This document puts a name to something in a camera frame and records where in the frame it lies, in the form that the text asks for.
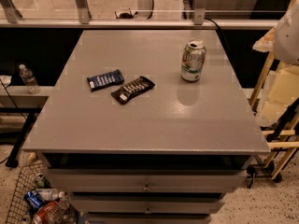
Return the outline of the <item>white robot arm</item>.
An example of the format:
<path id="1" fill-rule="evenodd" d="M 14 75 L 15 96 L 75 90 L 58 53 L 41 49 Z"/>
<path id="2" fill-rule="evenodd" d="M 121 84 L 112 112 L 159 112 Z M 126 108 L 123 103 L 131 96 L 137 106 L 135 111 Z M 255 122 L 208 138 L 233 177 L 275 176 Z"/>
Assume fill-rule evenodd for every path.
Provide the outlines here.
<path id="1" fill-rule="evenodd" d="M 279 20 L 273 41 L 275 58 L 284 63 L 299 64 L 299 0 Z"/>

